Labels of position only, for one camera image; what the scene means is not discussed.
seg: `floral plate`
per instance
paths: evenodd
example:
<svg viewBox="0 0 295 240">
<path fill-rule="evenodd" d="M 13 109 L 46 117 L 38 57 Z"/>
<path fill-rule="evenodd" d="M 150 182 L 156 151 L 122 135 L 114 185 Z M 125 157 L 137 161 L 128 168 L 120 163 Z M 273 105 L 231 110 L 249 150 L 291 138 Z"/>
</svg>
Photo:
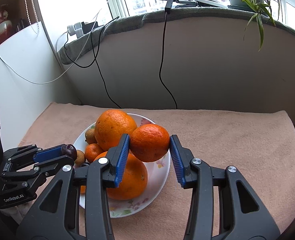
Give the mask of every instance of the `floral plate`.
<svg viewBox="0 0 295 240">
<path fill-rule="evenodd" d="M 138 126 L 154 123 L 150 119 L 138 115 L 138 114 L 129 114 L 136 122 Z M 83 133 L 77 138 L 74 142 L 74 146 L 76 149 L 84 152 L 86 146 L 88 145 L 85 141 L 85 132 L 93 128 L 95 125 L 92 124 L 88 128 L 86 128 Z M 170 166 L 170 153 L 169 151 L 166 155 L 160 160 L 152 163 L 144 163 L 147 168 L 147 187 L 145 191 L 137 198 L 130 200 L 114 200 L 109 198 L 109 209 L 110 209 L 110 217 L 111 218 L 121 218 L 126 217 L 132 214 L 135 214 L 147 207 L 152 201 L 157 197 L 163 188 L 167 176 L 169 174 L 169 166 Z M 80 206 L 85 208 L 85 194 L 80 195 Z"/>
</svg>

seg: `metal bolt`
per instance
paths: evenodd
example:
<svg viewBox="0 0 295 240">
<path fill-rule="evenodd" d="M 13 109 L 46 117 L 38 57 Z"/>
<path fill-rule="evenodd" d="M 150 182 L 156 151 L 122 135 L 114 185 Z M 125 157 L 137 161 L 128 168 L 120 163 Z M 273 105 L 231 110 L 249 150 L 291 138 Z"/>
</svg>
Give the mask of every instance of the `metal bolt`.
<svg viewBox="0 0 295 240">
<path fill-rule="evenodd" d="M 199 158 L 194 158 L 194 159 L 192 159 L 192 162 L 193 162 L 194 164 L 201 164 L 201 163 L 202 163 L 202 160 L 199 159 Z"/>
<path fill-rule="evenodd" d="M 71 169 L 72 169 L 71 165 L 65 165 L 62 168 L 63 171 L 70 171 Z"/>
<path fill-rule="evenodd" d="M 229 166 L 229 167 L 227 168 L 227 170 L 228 170 L 229 172 L 236 172 L 236 168 L 235 168 L 234 166 Z"/>
<path fill-rule="evenodd" d="M 109 160 L 107 159 L 107 158 L 105 158 L 105 157 L 102 157 L 102 158 L 99 158 L 99 163 L 100 164 L 105 164 L 105 163 L 107 163 Z"/>
</svg>

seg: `gray fabric cover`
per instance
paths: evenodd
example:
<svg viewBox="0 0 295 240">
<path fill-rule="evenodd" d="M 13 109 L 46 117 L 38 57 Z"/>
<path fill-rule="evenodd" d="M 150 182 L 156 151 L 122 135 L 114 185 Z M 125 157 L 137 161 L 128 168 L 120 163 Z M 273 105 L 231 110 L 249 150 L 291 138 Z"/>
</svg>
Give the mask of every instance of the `gray fabric cover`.
<svg viewBox="0 0 295 240">
<path fill-rule="evenodd" d="M 254 13 L 246 12 L 235 9 L 228 8 L 217 8 L 217 7 L 195 7 L 195 8 L 175 8 L 171 10 L 171 14 L 168 15 L 168 21 L 175 21 L 189 17 L 222 17 L 222 18 L 233 18 L 233 19 L 242 19 L 249 20 Z M 263 23 L 272 25 L 268 21 L 268 18 L 262 16 Z M 131 17 L 119 18 L 108 24 L 101 34 L 101 41 L 106 35 L 116 34 L 121 32 L 128 32 L 141 28 L 146 23 L 159 23 L 164 22 L 164 11 L 156 11 Z M 281 22 L 276 21 L 276 27 L 286 30 L 289 33 L 295 36 L 295 30 L 285 26 Z M 103 27 L 99 27 L 92 32 L 93 45 L 96 47 L 99 41 L 99 34 Z M 84 46 L 88 38 L 88 34 L 82 36 L 81 38 L 72 41 L 66 45 L 66 53 L 69 57 L 75 61 Z M 88 53 L 92 49 L 91 40 L 89 39 L 84 50 L 82 51 L 81 56 Z M 65 48 L 62 47 L 59 51 L 61 61 L 63 64 L 71 64 L 67 55 L 65 54 Z"/>
</svg>

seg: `triangular cutout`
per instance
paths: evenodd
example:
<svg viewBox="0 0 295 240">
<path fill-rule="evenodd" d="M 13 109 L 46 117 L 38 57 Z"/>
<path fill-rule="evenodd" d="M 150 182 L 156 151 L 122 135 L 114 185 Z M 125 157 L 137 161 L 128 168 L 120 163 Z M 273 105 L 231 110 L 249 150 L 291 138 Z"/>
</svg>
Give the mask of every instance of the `triangular cutout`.
<svg viewBox="0 0 295 240">
<path fill-rule="evenodd" d="M 258 211 L 258 205 L 247 191 L 245 186 L 241 181 L 236 182 L 237 191 L 239 193 L 240 204 L 241 204 L 241 211 L 244 214 Z"/>
<path fill-rule="evenodd" d="M 55 213 L 58 209 L 58 203 L 62 188 L 62 180 L 57 181 L 48 195 L 40 205 L 40 210 Z"/>
</svg>

